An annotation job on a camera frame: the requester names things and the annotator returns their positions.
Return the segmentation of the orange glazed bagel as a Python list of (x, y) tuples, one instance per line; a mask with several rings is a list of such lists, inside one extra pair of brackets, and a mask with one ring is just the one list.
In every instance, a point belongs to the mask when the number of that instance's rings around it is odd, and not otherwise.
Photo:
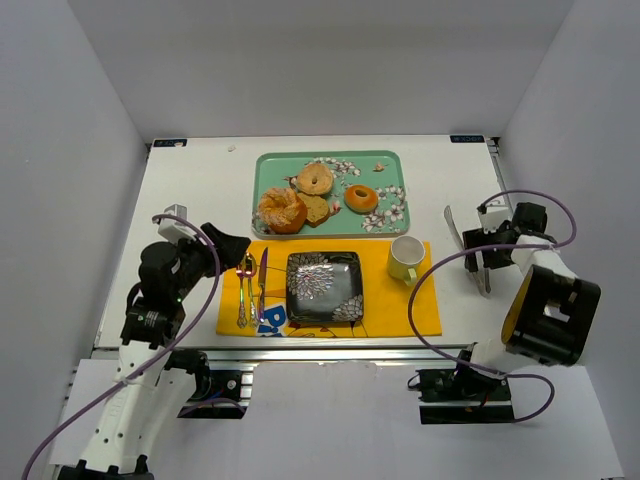
[(352, 185), (344, 192), (344, 201), (353, 212), (367, 214), (376, 209), (378, 195), (375, 190), (366, 185)]

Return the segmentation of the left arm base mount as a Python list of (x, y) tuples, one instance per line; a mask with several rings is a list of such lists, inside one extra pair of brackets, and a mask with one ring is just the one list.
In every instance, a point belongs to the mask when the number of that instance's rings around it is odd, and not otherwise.
[(204, 352), (178, 350), (165, 369), (181, 369), (195, 379), (195, 390), (181, 409), (181, 419), (242, 419), (251, 394), (252, 373), (247, 367), (209, 365)]

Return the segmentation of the iridescent spoon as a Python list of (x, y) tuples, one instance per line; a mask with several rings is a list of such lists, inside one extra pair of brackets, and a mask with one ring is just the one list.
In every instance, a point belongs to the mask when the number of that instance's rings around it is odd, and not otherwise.
[(240, 329), (244, 329), (248, 325), (247, 294), (245, 282), (247, 272), (247, 256), (244, 256), (236, 267), (236, 276), (239, 279), (239, 307), (237, 326)]

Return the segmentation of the aluminium front rail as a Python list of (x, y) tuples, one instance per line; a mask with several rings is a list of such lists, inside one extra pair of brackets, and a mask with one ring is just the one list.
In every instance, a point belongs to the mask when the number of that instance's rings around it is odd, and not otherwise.
[(214, 361), (439, 361), (441, 356), (415, 338), (313, 339), (216, 337), (209, 343), (183, 341)]

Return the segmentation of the brown bread slice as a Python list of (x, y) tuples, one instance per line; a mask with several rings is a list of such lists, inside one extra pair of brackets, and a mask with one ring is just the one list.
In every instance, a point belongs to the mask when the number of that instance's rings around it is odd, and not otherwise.
[(300, 200), (307, 208), (307, 216), (305, 222), (315, 228), (326, 222), (330, 217), (330, 209), (327, 201), (317, 195), (308, 195), (300, 192), (298, 194)]

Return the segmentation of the iridescent knife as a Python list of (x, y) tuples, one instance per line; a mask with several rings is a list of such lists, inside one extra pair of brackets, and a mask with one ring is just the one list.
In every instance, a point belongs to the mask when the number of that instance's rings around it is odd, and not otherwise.
[(259, 286), (259, 296), (258, 296), (258, 320), (260, 324), (263, 324), (265, 321), (264, 311), (265, 311), (265, 294), (266, 294), (266, 276), (268, 270), (268, 253), (269, 248), (265, 247), (261, 259), (259, 262), (259, 271), (258, 271), (258, 286)]

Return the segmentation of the pale bagel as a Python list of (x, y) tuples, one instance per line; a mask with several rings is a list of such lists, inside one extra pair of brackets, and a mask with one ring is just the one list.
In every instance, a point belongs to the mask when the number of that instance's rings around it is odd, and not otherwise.
[(324, 164), (311, 163), (305, 166), (297, 175), (297, 188), (307, 195), (326, 195), (333, 188), (334, 177), (332, 171)]

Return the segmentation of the blue corner label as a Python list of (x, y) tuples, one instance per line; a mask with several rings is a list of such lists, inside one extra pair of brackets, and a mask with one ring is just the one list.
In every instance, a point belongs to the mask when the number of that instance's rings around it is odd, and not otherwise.
[(155, 139), (152, 146), (154, 148), (182, 148), (187, 145), (187, 140), (179, 139)]
[(452, 143), (485, 143), (486, 140), (483, 135), (450, 135), (449, 139)]

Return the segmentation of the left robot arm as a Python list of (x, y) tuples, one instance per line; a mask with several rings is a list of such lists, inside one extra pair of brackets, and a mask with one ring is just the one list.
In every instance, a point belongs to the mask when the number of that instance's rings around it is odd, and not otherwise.
[(251, 241), (172, 214), (154, 217), (162, 239), (140, 254), (139, 281), (127, 297), (113, 385), (78, 462), (62, 479), (150, 479), (150, 459), (166, 423), (204, 396), (207, 357), (177, 344), (193, 329), (184, 301), (203, 278), (218, 281), (244, 258)]

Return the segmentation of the black floral square plate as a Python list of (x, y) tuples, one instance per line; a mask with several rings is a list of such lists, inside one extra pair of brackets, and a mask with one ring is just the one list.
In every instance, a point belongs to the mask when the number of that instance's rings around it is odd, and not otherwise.
[(292, 253), (286, 263), (286, 311), (296, 323), (355, 323), (364, 317), (360, 257), (353, 251)]

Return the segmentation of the left blue corner label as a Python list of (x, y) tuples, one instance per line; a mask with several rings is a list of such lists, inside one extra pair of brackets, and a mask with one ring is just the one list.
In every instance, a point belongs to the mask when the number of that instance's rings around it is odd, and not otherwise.
[(152, 146), (154, 148), (182, 148), (187, 145), (187, 140), (179, 139), (155, 139)]

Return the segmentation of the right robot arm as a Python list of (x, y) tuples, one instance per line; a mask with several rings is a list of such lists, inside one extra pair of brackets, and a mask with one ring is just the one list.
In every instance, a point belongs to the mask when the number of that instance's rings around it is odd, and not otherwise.
[(601, 297), (600, 287), (569, 269), (546, 233), (546, 208), (521, 202), (478, 207), (480, 227), (462, 233), (464, 267), (482, 294), (489, 272), (515, 265), (523, 281), (500, 334), (469, 347), (474, 369), (499, 378), (526, 365), (572, 366), (580, 359)]

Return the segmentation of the right blue corner label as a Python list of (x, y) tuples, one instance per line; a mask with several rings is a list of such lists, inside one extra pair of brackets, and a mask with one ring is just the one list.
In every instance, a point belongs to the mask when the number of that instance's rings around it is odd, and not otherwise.
[(486, 140), (483, 135), (450, 135), (449, 139), (452, 143), (485, 143)]

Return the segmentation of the pale green mug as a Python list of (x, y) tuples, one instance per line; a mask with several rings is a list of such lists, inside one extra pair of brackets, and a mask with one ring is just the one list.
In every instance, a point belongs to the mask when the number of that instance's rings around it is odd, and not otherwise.
[(426, 247), (423, 242), (412, 236), (400, 236), (390, 245), (387, 273), (407, 286), (414, 286), (418, 278), (418, 268), (425, 257)]

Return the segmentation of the yellow placemat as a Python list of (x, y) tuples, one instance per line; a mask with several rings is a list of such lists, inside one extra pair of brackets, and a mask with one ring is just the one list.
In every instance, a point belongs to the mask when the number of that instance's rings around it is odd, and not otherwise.
[[(267, 320), (257, 328), (237, 325), (240, 279), (230, 270), (224, 274), (216, 333), (224, 336), (277, 336), (304, 338), (411, 337), (407, 304), (412, 288), (387, 272), (389, 240), (314, 239), (255, 241), (249, 252), (258, 258), (268, 249), (266, 277)], [(358, 254), (363, 271), (364, 318), (348, 323), (302, 322), (288, 318), (285, 308), (286, 261), (292, 253), (306, 251), (350, 251)]]

